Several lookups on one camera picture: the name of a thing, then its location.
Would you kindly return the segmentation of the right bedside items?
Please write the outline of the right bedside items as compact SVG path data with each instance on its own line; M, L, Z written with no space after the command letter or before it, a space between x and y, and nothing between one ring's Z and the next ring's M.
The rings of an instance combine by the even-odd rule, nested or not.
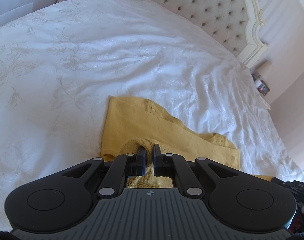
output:
M264 61L259 66L250 69L255 87L262 96L266 96L270 92L267 80L271 70L272 63L268 60Z

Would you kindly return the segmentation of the white embroidered bedspread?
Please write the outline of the white embroidered bedspread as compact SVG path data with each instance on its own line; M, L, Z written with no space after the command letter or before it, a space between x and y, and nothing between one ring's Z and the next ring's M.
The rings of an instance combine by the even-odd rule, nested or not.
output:
M202 29L149 0L66 1L0 27L0 230L13 189L100 154L111 96L226 136L244 172L304 180L249 69Z

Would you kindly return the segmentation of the cream tufted headboard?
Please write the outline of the cream tufted headboard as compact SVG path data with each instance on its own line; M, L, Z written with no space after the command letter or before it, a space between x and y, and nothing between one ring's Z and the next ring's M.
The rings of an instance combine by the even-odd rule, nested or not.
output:
M259 37L265 25L258 0L151 0L200 27L252 68L268 45Z

